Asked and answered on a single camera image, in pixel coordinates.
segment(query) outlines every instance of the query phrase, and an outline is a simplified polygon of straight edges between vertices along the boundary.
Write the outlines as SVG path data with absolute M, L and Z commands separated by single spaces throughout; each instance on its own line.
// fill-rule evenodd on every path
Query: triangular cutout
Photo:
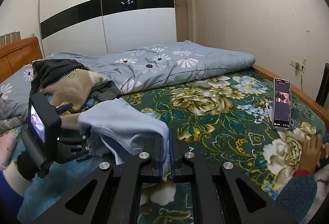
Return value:
M 258 194 L 256 194 L 254 190 L 247 185 L 247 183 L 239 178 L 237 178 L 235 181 L 240 190 L 248 212 L 253 213 L 261 208 L 266 207 L 266 201 L 258 196 Z
M 96 188 L 97 180 L 90 181 L 81 191 L 73 196 L 66 204 L 65 208 L 79 215 L 83 215 L 87 205 Z

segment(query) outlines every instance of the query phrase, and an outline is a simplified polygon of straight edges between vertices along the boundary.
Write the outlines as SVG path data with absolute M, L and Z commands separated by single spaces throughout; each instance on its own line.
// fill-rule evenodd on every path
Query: phone stand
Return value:
M 273 122 L 273 114 L 274 114 L 274 110 L 273 110 L 273 101 L 270 101 L 268 103 L 265 103 L 266 105 L 266 109 L 268 110 L 269 113 L 269 119 L 271 121 L 271 123 Z

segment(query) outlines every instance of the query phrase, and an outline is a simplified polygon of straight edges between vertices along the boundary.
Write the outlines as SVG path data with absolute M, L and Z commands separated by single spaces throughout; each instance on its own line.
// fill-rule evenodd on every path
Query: silver bolt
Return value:
M 186 158 L 193 158 L 195 156 L 195 154 L 193 152 L 186 152 L 186 153 L 184 153 L 184 156 Z
M 142 158 L 142 159 L 147 159 L 149 157 L 150 157 L 150 154 L 147 152 L 142 152 L 139 154 L 139 158 Z
M 225 163 L 223 163 L 223 167 L 225 169 L 232 169 L 234 166 L 231 162 L 225 162 Z
M 109 162 L 102 162 L 99 164 L 99 168 L 103 171 L 108 170 L 110 168 Z

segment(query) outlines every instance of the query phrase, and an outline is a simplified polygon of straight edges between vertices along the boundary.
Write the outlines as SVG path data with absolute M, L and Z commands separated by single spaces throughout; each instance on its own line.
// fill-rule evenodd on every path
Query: black glass panel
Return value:
M 174 8 L 174 0 L 102 0 L 103 15 L 151 8 Z
M 68 8 L 40 23 L 42 39 L 69 26 L 102 16 L 101 0 L 91 0 Z

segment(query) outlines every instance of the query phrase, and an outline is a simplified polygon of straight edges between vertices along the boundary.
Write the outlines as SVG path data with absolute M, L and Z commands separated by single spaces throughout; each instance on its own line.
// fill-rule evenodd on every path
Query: white wardrobe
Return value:
M 40 0 L 45 55 L 98 55 L 176 41 L 174 0 Z

